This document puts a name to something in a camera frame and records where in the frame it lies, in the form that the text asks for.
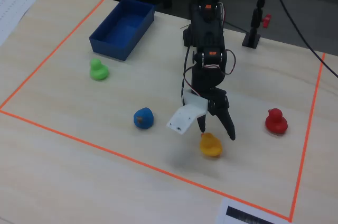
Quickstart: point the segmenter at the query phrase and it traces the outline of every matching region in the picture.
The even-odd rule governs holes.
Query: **blue rubber duck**
[[[138,110],[134,114],[134,124],[141,129],[148,129],[154,123],[154,115],[152,111],[145,107],[143,109]]]

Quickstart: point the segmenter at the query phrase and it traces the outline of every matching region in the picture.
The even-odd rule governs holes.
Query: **green rubber duck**
[[[94,80],[104,80],[109,75],[108,68],[99,59],[90,60],[90,77]]]

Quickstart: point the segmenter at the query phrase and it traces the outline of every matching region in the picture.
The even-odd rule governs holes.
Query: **wooden table surface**
[[[165,126],[180,106],[180,28],[189,21],[156,12],[121,62],[93,53],[88,40],[116,4],[37,0],[0,47],[1,218],[213,223],[228,196],[295,223],[338,222],[338,82],[309,50],[267,39],[244,48],[243,34],[225,30],[237,64],[220,87],[237,139],[208,116],[206,130],[224,148],[210,160],[197,123],[183,136]],[[338,71],[337,57],[319,55]],[[107,80],[90,79],[92,58],[107,65]],[[143,107],[155,115],[146,131],[133,124]],[[271,108],[288,120],[283,137],[264,127]]]

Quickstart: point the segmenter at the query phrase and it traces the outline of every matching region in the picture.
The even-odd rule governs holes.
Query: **red clip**
[[[262,22],[263,22],[263,27],[268,27],[269,26],[269,23],[270,23],[270,20],[271,20],[271,14],[267,14]]]

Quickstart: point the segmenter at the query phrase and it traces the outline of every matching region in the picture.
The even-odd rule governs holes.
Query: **microphone stand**
[[[245,35],[242,46],[255,49],[257,47],[260,34],[257,34],[257,28],[259,28],[262,21],[262,15],[265,0],[257,0],[257,8],[254,9],[251,20],[251,30]]]

